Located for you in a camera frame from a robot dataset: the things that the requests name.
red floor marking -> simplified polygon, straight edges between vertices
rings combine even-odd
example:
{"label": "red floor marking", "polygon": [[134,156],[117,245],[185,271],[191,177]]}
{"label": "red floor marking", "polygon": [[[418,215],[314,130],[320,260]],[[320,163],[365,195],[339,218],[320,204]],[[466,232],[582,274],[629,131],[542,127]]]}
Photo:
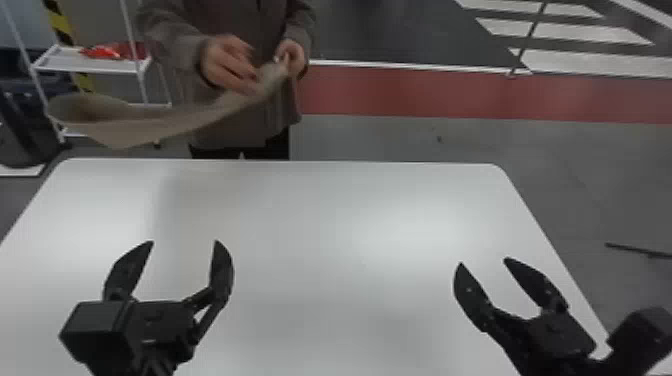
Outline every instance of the red floor marking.
{"label": "red floor marking", "polygon": [[672,80],[310,68],[306,114],[672,124]]}

gray jacket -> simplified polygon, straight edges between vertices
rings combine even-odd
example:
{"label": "gray jacket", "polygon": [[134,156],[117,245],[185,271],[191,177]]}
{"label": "gray jacket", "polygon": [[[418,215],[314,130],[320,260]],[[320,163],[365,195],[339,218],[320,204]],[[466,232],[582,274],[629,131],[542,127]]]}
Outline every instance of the gray jacket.
{"label": "gray jacket", "polygon": [[[310,56],[315,10],[311,0],[146,0],[137,24],[153,56],[174,69],[188,102],[208,102],[221,91],[202,80],[197,67],[207,39],[233,34],[255,49],[253,64],[273,59],[283,38],[298,42]],[[194,133],[192,144],[203,149],[259,147],[300,120],[295,83],[261,105]]]}

towel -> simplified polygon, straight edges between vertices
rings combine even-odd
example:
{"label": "towel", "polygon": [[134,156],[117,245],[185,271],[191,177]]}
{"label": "towel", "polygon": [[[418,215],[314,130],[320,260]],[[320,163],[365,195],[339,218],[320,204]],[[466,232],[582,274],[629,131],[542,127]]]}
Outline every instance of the towel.
{"label": "towel", "polygon": [[284,64],[260,68],[258,94],[246,96],[226,91],[208,104],[173,108],[133,106],[101,94],[72,93],[52,98],[47,117],[111,149],[126,149],[194,131],[261,103],[288,77]]}

black pants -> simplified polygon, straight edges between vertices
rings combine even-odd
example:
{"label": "black pants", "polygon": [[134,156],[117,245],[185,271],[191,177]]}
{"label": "black pants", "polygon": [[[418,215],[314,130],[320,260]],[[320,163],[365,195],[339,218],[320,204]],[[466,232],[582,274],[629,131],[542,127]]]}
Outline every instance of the black pants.
{"label": "black pants", "polygon": [[266,140],[265,147],[259,148],[223,148],[223,149],[199,149],[189,145],[189,151],[193,159],[238,159],[240,153],[245,159],[274,159],[280,161],[289,160],[289,127],[285,128],[277,136]]}

white table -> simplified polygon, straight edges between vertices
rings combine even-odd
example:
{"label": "white table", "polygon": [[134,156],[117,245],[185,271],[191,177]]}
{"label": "white table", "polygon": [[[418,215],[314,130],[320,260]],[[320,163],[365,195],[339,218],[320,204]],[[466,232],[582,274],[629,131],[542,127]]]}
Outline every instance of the white table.
{"label": "white table", "polygon": [[516,375],[452,295],[464,261],[497,305],[535,315],[505,256],[546,273],[605,353],[606,332],[497,167],[80,159],[58,166],[0,247],[2,374],[87,375],[57,334],[148,239],[140,299],[205,286],[214,239],[236,267],[229,306],[177,375]]}

